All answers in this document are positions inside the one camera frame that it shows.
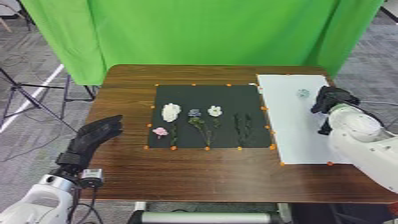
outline floor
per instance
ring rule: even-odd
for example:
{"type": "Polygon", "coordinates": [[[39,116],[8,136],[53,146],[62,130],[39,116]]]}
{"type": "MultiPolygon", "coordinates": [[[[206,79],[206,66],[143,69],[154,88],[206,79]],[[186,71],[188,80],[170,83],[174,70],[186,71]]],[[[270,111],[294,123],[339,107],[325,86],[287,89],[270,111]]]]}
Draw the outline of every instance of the floor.
{"type": "MultiPolygon", "coordinates": [[[[19,82],[39,84],[58,67],[58,60],[37,30],[30,32],[26,30],[24,21],[7,20],[7,23],[14,32],[7,33],[0,27],[0,66],[19,82]]],[[[394,106],[380,104],[380,102],[398,103],[396,48],[398,27],[383,13],[378,13],[334,81],[362,100],[376,102],[364,103],[362,107],[376,114],[385,124],[398,117],[394,106]]],[[[62,86],[63,79],[65,71],[60,72],[51,85],[62,86]]],[[[7,90],[8,83],[0,80],[0,113],[5,106],[7,90]]],[[[85,97],[81,87],[74,85],[71,97],[85,97]]],[[[55,112],[60,110],[60,100],[62,91],[51,90],[44,103],[55,112]]],[[[17,109],[21,103],[23,99],[17,96],[10,111],[17,109]]],[[[88,109],[90,103],[67,103],[65,122],[72,127],[81,126],[88,109]]],[[[390,126],[390,130],[398,133],[398,123],[390,126]]],[[[55,167],[53,160],[58,152],[65,149],[71,138],[72,132],[42,111],[33,110],[17,116],[12,125],[0,134],[0,211],[19,200],[42,174],[55,167]]],[[[133,202],[127,201],[97,201],[95,208],[104,223],[126,223],[131,206],[133,202]]],[[[268,203],[149,204],[152,211],[175,209],[254,212],[275,210],[275,205],[268,203]]]]}

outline tripod stand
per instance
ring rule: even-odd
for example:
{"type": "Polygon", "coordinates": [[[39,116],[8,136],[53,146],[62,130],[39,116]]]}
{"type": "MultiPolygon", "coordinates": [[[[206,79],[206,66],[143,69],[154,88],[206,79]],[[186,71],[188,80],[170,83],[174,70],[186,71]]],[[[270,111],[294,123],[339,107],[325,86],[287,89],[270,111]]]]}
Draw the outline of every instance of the tripod stand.
{"type": "Polygon", "coordinates": [[[0,68],[0,73],[3,75],[3,78],[5,78],[5,81],[8,82],[10,84],[10,90],[8,90],[8,99],[7,99],[7,103],[5,103],[5,109],[3,109],[3,116],[0,118],[0,130],[1,130],[1,126],[3,126],[3,121],[8,117],[16,116],[17,114],[21,114],[23,112],[26,112],[28,110],[31,109],[40,109],[51,116],[53,118],[58,120],[58,122],[67,126],[67,128],[72,130],[72,132],[76,133],[76,130],[72,129],[71,125],[63,122],[62,118],[56,116],[56,114],[53,113],[53,111],[47,109],[47,107],[42,105],[40,103],[40,100],[37,100],[33,98],[33,96],[30,95],[30,93],[24,91],[23,87],[37,87],[37,88],[44,88],[46,92],[49,89],[63,89],[63,87],[56,87],[56,86],[40,86],[40,85],[30,85],[30,84],[23,84],[23,83],[17,83],[7,72],[3,71],[3,69],[0,68]],[[7,114],[8,113],[8,106],[10,106],[10,101],[12,101],[12,98],[14,98],[14,93],[19,92],[19,94],[23,95],[23,97],[26,98],[26,101],[30,102],[31,104],[31,107],[23,109],[21,111],[16,111],[14,113],[7,114]]]}

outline green screen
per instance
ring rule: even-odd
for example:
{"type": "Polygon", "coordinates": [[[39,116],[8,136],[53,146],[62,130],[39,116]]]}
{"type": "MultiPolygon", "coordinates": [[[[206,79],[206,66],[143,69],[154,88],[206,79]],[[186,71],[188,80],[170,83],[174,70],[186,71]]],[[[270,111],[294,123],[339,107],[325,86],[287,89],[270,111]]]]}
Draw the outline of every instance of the green screen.
{"type": "Polygon", "coordinates": [[[334,76],[382,0],[23,0],[81,85],[115,64],[307,65],[334,76]]]}

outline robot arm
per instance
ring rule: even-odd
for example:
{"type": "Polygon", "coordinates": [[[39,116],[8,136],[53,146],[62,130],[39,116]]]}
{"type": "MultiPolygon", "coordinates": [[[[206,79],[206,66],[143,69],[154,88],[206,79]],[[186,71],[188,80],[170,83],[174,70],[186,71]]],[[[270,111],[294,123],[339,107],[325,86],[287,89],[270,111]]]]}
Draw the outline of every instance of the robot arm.
{"type": "Polygon", "coordinates": [[[346,101],[355,97],[344,90],[323,87],[319,95],[312,112],[328,113],[323,125],[330,128],[328,147],[382,187],[398,193],[398,136],[385,130],[374,115],[358,108],[358,100],[357,103],[346,101]],[[342,98],[330,94],[334,91],[344,92],[342,98]]]}
{"type": "Polygon", "coordinates": [[[79,187],[78,174],[88,167],[90,158],[103,142],[120,134],[120,118],[113,116],[87,124],[79,130],[69,147],[60,153],[58,168],[40,178],[23,199],[0,214],[3,224],[63,224],[69,223],[72,195],[71,190],[79,187]],[[49,199],[55,207],[35,204],[49,199]]]}

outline white sheet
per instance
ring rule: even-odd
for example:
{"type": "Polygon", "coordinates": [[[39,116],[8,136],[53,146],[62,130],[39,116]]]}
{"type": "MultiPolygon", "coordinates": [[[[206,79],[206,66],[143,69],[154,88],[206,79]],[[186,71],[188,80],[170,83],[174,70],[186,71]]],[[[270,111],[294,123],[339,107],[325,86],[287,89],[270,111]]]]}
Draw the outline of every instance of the white sheet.
{"type": "Polygon", "coordinates": [[[321,75],[257,75],[262,99],[268,107],[277,151],[284,164],[348,163],[326,146],[326,136],[318,134],[323,114],[310,113],[321,86],[328,85],[321,75]],[[298,90],[309,97],[298,97],[298,90]]]}

